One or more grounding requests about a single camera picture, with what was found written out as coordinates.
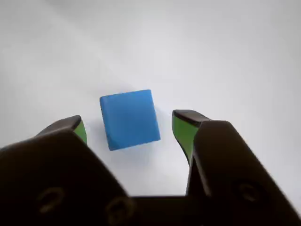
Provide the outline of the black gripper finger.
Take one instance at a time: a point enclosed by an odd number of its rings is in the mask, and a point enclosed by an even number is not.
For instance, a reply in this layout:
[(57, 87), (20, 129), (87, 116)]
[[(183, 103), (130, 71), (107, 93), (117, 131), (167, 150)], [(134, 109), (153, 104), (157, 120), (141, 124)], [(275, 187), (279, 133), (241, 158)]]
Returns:
[(79, 115), (0, 150), (3, 226), (123, 226), (135, 205), (87, 146)]
[(173, 110), (172, 131), (190, 167), (186, 194), (200, 199), (204, 225), (300, 225), (297, 212), (230, 122)]

